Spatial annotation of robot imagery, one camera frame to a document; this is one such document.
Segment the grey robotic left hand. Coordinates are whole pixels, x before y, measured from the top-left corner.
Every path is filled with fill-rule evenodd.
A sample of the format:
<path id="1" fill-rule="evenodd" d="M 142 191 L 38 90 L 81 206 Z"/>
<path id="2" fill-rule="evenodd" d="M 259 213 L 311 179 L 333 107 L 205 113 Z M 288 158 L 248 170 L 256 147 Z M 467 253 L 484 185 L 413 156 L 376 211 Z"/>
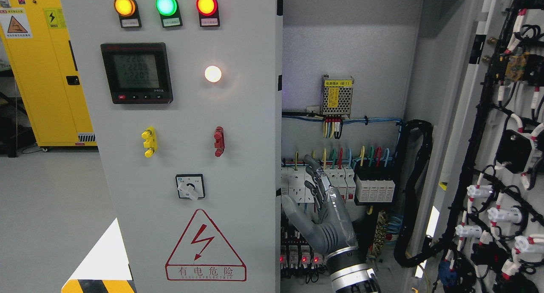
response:
<path id="1" fill-rule="evenodd" d="M 305 184 L 314 194 L 318 221 L 312 221 L 288 195 L 280 198 L 284 213 L 313 250 L 323 256 L 346 247 L 357 249 L 359 244 L 352 221 L 338 189 L 330 181 L 318 160 L 311 155 L 305 155 L 304 161 L 308 164 L 306 172 L 312 178 Z"/>

